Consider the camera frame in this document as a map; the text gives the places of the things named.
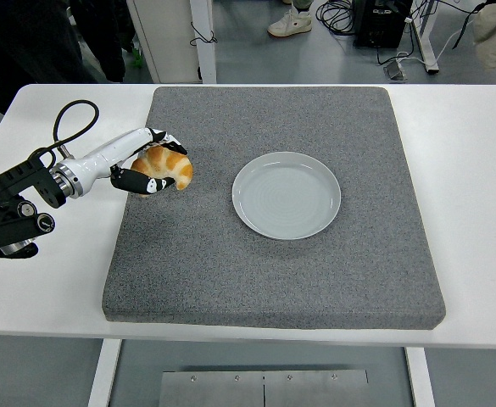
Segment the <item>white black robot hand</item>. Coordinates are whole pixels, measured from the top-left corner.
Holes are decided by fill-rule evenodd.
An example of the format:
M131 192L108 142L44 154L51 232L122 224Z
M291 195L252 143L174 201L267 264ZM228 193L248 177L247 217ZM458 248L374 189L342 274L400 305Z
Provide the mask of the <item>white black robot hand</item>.
M186 149L170 133L153 128L128 131L84 157L68 157L53 167L53 176L71 198L90 192L98 179L117 189L150 195L170 185L181 190L192 179Z

